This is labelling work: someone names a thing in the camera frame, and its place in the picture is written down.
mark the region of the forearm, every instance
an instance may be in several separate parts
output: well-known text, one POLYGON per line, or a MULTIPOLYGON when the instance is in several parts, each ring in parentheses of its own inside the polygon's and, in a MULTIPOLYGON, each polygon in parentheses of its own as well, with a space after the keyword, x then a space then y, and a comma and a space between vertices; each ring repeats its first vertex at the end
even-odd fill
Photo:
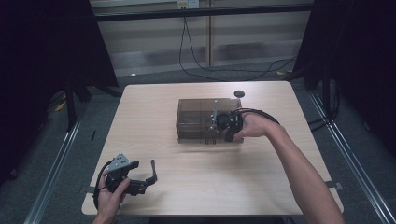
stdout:
POLYGON ((274 125, 267 134, 285 169, 294 198, 309 223, 344 223, 341 211, 317 170, 292 142, 286 130, 274 125))
POLYGON ((102 217, 97 215, 92 224, 111 224, 113 223, 113 219, 114 218, 111 217, 102 217))

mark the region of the wall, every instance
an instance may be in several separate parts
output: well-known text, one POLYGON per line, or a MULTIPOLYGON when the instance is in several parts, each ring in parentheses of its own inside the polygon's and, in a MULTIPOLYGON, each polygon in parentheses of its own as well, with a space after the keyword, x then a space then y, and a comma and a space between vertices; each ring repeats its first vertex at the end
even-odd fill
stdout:
MULTIPOLYGON (((200 7, 249 7, 310 3, 312 0, 212 0, 200 7)), ((168 0, 92 0, 95 13, 177 9, 168 0)), ((193 50, 202 66, 259 63, 298 53, 309 12, 187 18, 193 50)), ((182 18, 99 23, 117 76, 179 70, 182 18)), ((197 67, 187 31, 182 48, 185 68, 197 67)))

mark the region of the black cable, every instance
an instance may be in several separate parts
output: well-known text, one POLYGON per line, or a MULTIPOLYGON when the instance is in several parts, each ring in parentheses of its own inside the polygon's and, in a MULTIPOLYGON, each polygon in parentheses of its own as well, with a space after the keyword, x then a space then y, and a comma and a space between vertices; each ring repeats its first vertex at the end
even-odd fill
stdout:
POLYGON ((104 189, 104 188, 105 188, 105 187, 103 187, 103 188, 99 189, 100 178, 102 177, 103 171, 106 169, 106 167, 107 167, 111 162, 113 162, 113 161, 108 161, 108 162, 106 162, 106 164, 105 164, 105 165, 102 167, 102 169, 100 170, 99 175, 98 175, 98 178, 97 178, 97 180, 96 180, 95 190, 93 191, 93 195, 92 195, 92 197, 93 197, 93 204, 95 204, 96 210, 97 210, 98 207, 99 207, 99 200, 98 200, 98 199, 99 199, 99 192, 100 192, 101 189, 104 189))
POLYGON ((186 69, 184 69, 183 65, 181 64, 181 50, 183 48, 183 42, 184 42, 184 33, 186 32, 186 22, 184 23, 184 27, 183 27, 183 34, 181 35, 181 43, 180 43, 180 50, 178 52, 178 63, 180 64, 181 69, 188 75, 192 76, 192 77, 203 77, 203 78, 207 78, 209 80, 213 80, 213 81, 220 81, 220 82, 226 82, 227 80, 222 80, 222 79, 218 79, 218 78, 213 78, 213 77, 206 77, 206 76, 201 76, 201 75, 195 75, 192 74, 190 72, 188 72, 186 69))
POLYGON ((313 62, 309 63, 308 65, 304 66, 303 68, 301 68, 300 70, 293 71, 289 76, 285 77, 283 80, 291 82, 295 78, 300 78, 301 73, 305 72, 306 69, 309 69, 310 67, 315 65, 315 63, 317 63, 317 62, 318 62, 318 60, 313 61, 313 62))
POLYGON ((323 127, 325 127, 326 125, 330 124, 331 122, 333 122, 335 120, 335 118, 338 115, 338 111, 340 108, 340 103, 341 103, 341 96, 340 96, 340 89, 338 86, 335 87, 335 93, 332 97, 332 111, 331 114, 326 116, 324 119, 316 119, 313 121, 309 121, 308 125, 314 124, 314 123, 318 123, 320 121, 323 121, 324 123, 320 124, 318 127, 311 129, 311 132, 315 132, 323 127))
POLYGON ((252 113, 261 115, 261 116, 263 116, 263 117, 265 117, 265 118, 267 118, 267 119, 269 119, 269 120, 271 120, 271 121, 273 121, 273 122, 275 122, 277 124, 280 124, 279 121, 277 121, 277 119, 275 119, 274 117, 272 117, 271 115, 265 113, 262 110, 251 109, 251 108, 238 108, 232 114, 237 115, 237 114, 243 114, 243 113, 248 113, 248 112, 252 112, 252 113))
POLYGON ((259 75, 256 76, 256 77, 249 78, 249 79, 245 79, 245 80, 240 80, 240 81, 251 81, 251 80, 253 80, 253 79, 262 77, 262 76, 266 75, 266 74, 269 73, 269 72, 275 72, 276 70, 279 70, 279 69, 285 67, 286 65, 288 65, 290 62, 294 61, 295 58, 297 57, 297 56, 294 56, 294 57, 292 57, 291 59, 282 59, 282 60, 278 60, 278 61, 272 62, 272 63, 270 64, 270 66, 267 68, 266 71, 243 70, 243 69, 208 69, 208 68, 204 68, 204 67, 202 67, 202 66, 198 63, 198 61, 196 60, 195 53, 194 53, 194 50, 193 50, 193 47, 192 47, 192 41, 191 41, 189 26, 188 26, 188 24, 187 24, 186 18, 184 18, 184 27, 183 27, 183 34, 182 34, 182 37, 181 37, 180 50, 179 50, 179 54, 178 54, 178 62, 179 62, 180 67, 183 69, 184 72, 186 72, 187 74, 189 74, 189 75, 191 75, 191 76, 194 76, 194 77, 204 77, 204 78, 208 78, 208 79, 211 79, 211 80, 222 81, 222 82, 227 82, 227 81, 228 81, 228 80, 223 80, 223 79, 218 79, 218 78, 213 78, 213 77, 205 77, 205 76, 201 76, 201 75, 195 75, 195 74, 192 74, 192 73, 190 73, 190 72, 188 72, 188 71, 186 71, 186 70, 184 69, 183 65, 181 64, 181 49, 182 49, 182 46, 183 46, 184 34, 185 34, 186 29, 187 29, 187 35, 188 35, 189 40, 190 40, 190 48, 191 48, 192 57, 193 57, 193 59, 195 60, 195 63, 196 63, 201 69, 203 69, 203 70, 205 70, 205 71, 209 71, 209 72, 251 72, 251 73, 259 73, 259 72, 260 72, 260 73, 261 73, 261 74, 259 74, 259 75), (278 67, 277 69, 274 69, 274 70, 270 70, 270 69, 272 68, 272 66, 273 66, 275 63, 282 62, 282 61, 285 61, 285 60, 288 60, 288 61, 287 61, 285 64, 283 64, 281 67, 278 67))

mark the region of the metal rail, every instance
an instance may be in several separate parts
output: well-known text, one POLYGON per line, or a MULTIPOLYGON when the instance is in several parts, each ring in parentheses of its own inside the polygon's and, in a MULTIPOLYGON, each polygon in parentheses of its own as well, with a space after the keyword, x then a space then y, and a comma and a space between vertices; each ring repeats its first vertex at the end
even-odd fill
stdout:
MULTIPOLYGON (((325 109, 323 108, 323 103, 320 101, 319 96, 313 91, 311 91, 310 96, 320 116, 323 119, 326 119, 327 115, 325 109)), ((378 214, 378 217, 381 219, 381 222, 387 224, 396 223, 395 217, 391 213, 385 199, 378 191, 378 189, 376 188, 370 177, 364 171, 363 167, 361 166, 361 163, 353 153, 352 149, 347 143, 347 140, 341 134, 335 122, 333 121, 328 122, 327 128, 329 129, 332 138, 334 139, 335 143, 337 144, 338 148, 343 154, 344 159, 346 160, 346 163, 348 164, 350 170, 352 171, 353 175, 356 177, 359 184, 361 185, 361 188, 363 192, 366 194, 367 199, 370 201, 374 210, 378 214)))
POLYGON ((40 190, 32 208, 27 215, 24 224, 36 224, 40 223, 42 216, 44 215, 44 211, 46 210, 47 204, 50 200, 50 196, 55 188, 56 181, 59 177, 59 174, 64 167, 64 162, 67 158, 67 155, 70 151, 70 148, 74 142, 74 139, 78 133, 78 128, 81 123, 82 118, 84 117, 85 111, 88 108, 88 103, 83 105, 81 109, 80 115, 76 124, 73 126, 72 130, 66 134, 64 138, 64 142, 62 143, 61 149, 55 159, 55 162, 52 164, 52 167, 49 170, 49 174, 47 176, 46 181, 43 184, 43 187, 40 190))
POLYGON ((260 7, 208 7, 192 9, 175 9, 159 10, 145 12, 128 12, 128 13, 101 13, 93 17, 73 17, 64 18, 65 20, 85 20, 85 21, 134 21, 147 19, 165 19, 165 18, 183 18, 183 17, 201 17, 201 16, 223 16, 223 15, 240 15, 240 14, 259 14, 259 13, 277 13, 277 12, 297 12, 311 11, 314 8, 340 7, 341 3, 323 3, 323 4, 294 4, 294 5, 277 5, 277 6, 260 6, 260 7))

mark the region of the gray carpet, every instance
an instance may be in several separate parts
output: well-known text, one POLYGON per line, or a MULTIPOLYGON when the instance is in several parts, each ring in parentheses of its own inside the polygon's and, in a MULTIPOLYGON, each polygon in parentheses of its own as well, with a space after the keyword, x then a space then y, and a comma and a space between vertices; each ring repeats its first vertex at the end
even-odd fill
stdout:
MULTIPOLYGON (((283 63, 279 62, 273 68, 277 68, 283 63)), ((233 69, 265 70, 268 65, 268 63, 240 64, 233 69)), ((292 63, 280 70, 286 71, 291 68, 292 63)), ((245 80, 258 75, 240 71, 208 72, 199 68, 191 69, 189 72, 231 81, 245 80)), ((283 77, 271 72, 255 80, 280 80, 283 77)), ((122 91, 125 86, 131 84, 207 81, 214 80, 193 77, 183 71, 176 71, 119 77, 120 87, 115 90, 122 91)), ((318 112, 304 88, 304 81, 297 79, 293 80, 291 84, 306 119, 308 121, 318 119, 318 112)), ((82 214, 80 208, 85 196, 79 190, 91 182, 93 170, 106 141, 120 98, 109 96, 93 88, 90 88, 90 92, 92 99, 87 105, 76 102, 78 111, 82 110, 81 108, 84 106, 87 106, 87 110, 81 117, 82 122, 78 135, 56 182, 41 223, 91 223, 94 219, 94 217, 82 214)), ((396 189, 396 159, 390 156, 374 133, 365 130, 362 118, 344 97, 341 99, 340 112, 335 121, 367 174, 386 198, 391 210, 395 211, 396 198, 392 191, 396 189)), ((19 177, 14 181, 6 182, 0 188, 0 223, 23 223, 61 147, 66 128, 66 110, 54 112, 52 108, 49 111, 46 125, 19 167, 19 177)), ((375 210, 361 190, 327 129, 322 128, 314 132, 314 137, 332 179, 341 182, 344 187, 338 193, 345 207, 344 215, 347 223, 380 223, 375 210)), ((302 217, 293 217, 293 220, 296 223, 304 223, 302 217)), ((210 221, 213 219, 204 217, 161 219, 161 223, 208 223, 210 221)), ((224 223, 227 222, 227 219, 217 219, 217 221, 224 223)), ((268 223, 265 217, 245 217, 239 221, 241 221, 240 223, 268 223)), ((118 223, 149 223, 149 218, 118 217, 118 223)))

